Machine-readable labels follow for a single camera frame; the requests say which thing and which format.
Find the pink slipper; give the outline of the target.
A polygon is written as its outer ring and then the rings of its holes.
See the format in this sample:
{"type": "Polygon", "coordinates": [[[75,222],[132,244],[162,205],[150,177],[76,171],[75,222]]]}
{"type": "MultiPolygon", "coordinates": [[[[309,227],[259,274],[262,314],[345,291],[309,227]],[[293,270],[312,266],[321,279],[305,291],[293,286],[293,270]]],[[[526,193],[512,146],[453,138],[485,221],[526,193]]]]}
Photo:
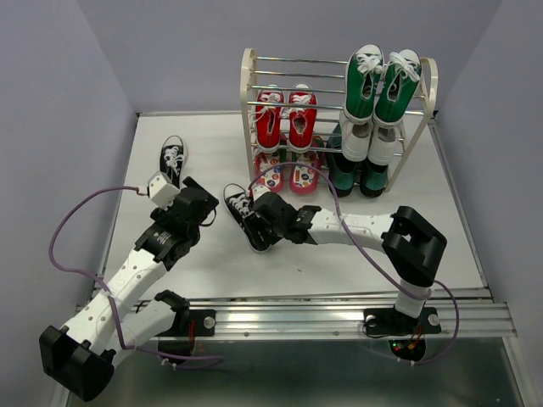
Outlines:
{"type": "MultiPolygon", "coordinates": [[[[272,153],[263,153],[259,148],[253,149],[255,174],[261,174],[272,166],[287,161],[287,150],[278,148],[272,153]]],[[[261,176],[257,184],[268,187],[272,192],[281,192],[284,184],[284,173],[282,167],[277,167],[261,176]]]]}
{"type": "Polygon", "coordinates": [[[316,190],[319,174],[315,169],[322,167],[320,152],[307,151],[305,153],[292,153],[292,166],[289,178],[289,187],[298,195],[307,195],[316,190]]]}

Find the red canvas sneaker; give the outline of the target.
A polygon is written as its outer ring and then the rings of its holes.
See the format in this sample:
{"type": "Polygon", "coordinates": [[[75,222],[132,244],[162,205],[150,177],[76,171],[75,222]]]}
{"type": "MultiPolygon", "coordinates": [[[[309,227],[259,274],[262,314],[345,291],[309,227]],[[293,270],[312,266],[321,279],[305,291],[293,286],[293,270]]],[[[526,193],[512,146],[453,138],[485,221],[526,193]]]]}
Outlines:
{"type": "Polygon", "coordinates": [[[290,93],[288,103],[293,107],[288,108],[289,121],[288,145],[296,153],[304,153],[312,144],[313,130],[316,122],[317,105],[316,95],[311,87],[305,83],[294,86],[290,93]]]}
{"type": "Polygon", "coordinates": [[[262,90],[255,106],[256,144],[263,153],[273,153],[281,141],[281,104],[284,95],[281,90],[262,90]]]}

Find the cream shoe shelf chrome bars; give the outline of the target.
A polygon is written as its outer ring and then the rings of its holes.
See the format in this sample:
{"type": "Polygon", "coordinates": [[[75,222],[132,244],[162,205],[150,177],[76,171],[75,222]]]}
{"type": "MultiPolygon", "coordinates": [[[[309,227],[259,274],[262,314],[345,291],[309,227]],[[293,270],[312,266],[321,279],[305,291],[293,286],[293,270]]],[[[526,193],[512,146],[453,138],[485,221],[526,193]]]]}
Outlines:
{"type": "Polygon", "coordinates": [[[294,86],[261,85],[261,77],[288,72],[260,70],[263,58],[244,52],[240,103],[249,174],[279,191],[286,179],[305,194],[316,189],[322,169],[332,191],[343,196],[354,186],[376,198],[389,191],[434,116],[439,71],[431,58],[406,49],[385,56],[365,45],[336,75],[344,86],[314,88],[316,74],[298,73],[294,86]]]}

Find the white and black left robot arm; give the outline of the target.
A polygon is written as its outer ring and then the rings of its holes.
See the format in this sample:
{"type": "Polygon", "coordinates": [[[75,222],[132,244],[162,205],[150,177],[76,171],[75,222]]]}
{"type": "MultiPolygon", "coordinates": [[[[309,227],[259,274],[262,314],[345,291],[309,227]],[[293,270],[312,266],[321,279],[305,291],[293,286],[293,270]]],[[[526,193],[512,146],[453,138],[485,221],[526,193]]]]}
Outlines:
{"type": "Polygon", "coordinates": [[[138,314],[130,316],[142,295],[187,255],[210,226],[218,199],[192,177],[173,185],[156,172],[145,189],[155,209],[153,224],[135,241],[125,262],[108,281],[97,279],[99,293],[60,328],[48,326],[38,339],[44,372],[84,402],[95,399],[109,384],[115,368],[134,351],[162,333],[183,338],[172,353],[158,352],[173,368],[198,369],[221,363],[219,356],[192,354],[198,334],[211,335],[204,321],[214,312],[192,312],[187,299],[171,290],[157,293],[138,314]]]}

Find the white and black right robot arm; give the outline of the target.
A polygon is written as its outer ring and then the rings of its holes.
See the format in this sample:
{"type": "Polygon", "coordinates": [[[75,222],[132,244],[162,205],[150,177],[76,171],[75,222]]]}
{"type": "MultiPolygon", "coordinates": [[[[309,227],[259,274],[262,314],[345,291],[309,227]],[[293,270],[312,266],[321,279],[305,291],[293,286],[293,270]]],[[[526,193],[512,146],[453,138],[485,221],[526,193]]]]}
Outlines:
{"type": "Polygon", "coordinates": [[[315,205],[296,209],[278,194],[266,192],[251,199],[244,211],[265,247],[284,239],[293,244],[339,244],[385,254],[400,277],[391,323],[409,331],[420,322],[447,239],[415,209],[400,206],[391,215],[341,215],[315,205]]]}

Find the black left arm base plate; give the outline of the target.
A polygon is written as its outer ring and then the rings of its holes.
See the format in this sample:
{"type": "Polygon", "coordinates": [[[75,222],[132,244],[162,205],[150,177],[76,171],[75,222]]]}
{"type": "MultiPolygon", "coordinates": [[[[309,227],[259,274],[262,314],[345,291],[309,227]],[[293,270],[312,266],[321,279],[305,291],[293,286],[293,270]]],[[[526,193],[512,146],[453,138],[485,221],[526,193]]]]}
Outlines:
{"type": "Polygon", "coordinates": [[[216,328],[214,309],[190,309],[177,313],[165,332],[167,337],[213,337],[216,328]]]}

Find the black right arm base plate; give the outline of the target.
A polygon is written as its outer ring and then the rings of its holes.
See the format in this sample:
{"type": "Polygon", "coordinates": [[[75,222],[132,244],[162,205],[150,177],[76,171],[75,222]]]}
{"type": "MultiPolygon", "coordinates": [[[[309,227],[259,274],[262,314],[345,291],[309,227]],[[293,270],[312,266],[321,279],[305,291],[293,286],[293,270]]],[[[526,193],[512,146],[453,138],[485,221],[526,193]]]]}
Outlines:
{"type": "Polygon", "coordinates": [[[442,332],[437,310],[434,307],[424,307],[417,317],[402,314],[393,307],[366,309],[364,323],[366,334],[370,337],[402,337],[418,334],[439,334],[442,332]]]}

